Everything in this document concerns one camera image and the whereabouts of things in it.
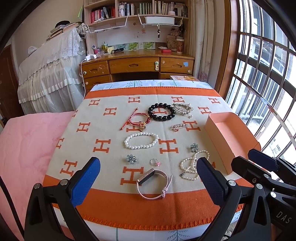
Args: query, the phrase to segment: wooden door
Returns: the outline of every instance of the wooden door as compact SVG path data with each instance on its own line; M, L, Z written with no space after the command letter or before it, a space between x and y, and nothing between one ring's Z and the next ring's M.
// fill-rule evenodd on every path
M0 54L0 109L2 118L7 119L24 115L17 96L18 82L12 62L11 45Z

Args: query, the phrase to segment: pink watch strap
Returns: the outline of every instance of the pink watch strap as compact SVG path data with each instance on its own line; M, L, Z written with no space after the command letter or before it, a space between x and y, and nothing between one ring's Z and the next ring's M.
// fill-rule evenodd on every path
M139 182L138 182L138 180L137 180L137 190L138 190L139 194L140 194L144 199L147 199L147 200L155 200L155 199L158 199L158 198L160 198L160 197L163 197L163 198L164 198L164 197L165 197L165 193L167 192L168 187L169 187L169 185L171 184L172 179L173 179L173 175L171 175L171 176L170 176L170 179L169 179L168 176L167 176L163 171L161 171L161 170L155 170L155 169L154 169L154 171L155 171L155 173L158 173L158 174L161 174L162 176L164 176L165 179L166 179L166 181L167 181L167 184L166 184L166 186L162 189L162 193L161 193L160 195L158 195L158 196L156 196L156 197L146 197L146 196L144 196L144 195L140 192L140 189L139 189Z

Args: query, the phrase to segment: orange border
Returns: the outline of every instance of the orange border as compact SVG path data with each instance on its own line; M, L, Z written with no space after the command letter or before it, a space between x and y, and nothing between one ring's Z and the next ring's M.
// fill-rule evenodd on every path
M111 96L134 96L134 95L199 95L217 96L220 95L213 89L190 88L190 87L129 87L119 89L108 89L90 91L85 99L111 97Z
M59 181L45 175L43 185L57 185ZM243 178L237 179L236 182L239 185L252 186ZM77 206L77 210L83 219L101 225L134 230L173 230L212 222L219 206L213 204L206 189L168 193L165 199L149 201L139 194L91 188L83 204Z

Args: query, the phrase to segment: wooden desk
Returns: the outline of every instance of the wooden desk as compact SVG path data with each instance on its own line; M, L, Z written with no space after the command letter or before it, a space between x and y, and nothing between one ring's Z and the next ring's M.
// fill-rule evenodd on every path
M134 50L104 55L82 64L86 91L96 84L125 80L170 79L170 75L192 76L194 58L163 54L160 50Z

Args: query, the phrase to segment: window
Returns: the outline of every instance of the window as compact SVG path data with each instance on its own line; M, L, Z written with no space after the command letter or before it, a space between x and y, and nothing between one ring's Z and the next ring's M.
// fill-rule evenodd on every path
M259 141L262 152L294 164L295 49L253 0L239 0L239 5L239 51L226 101Z

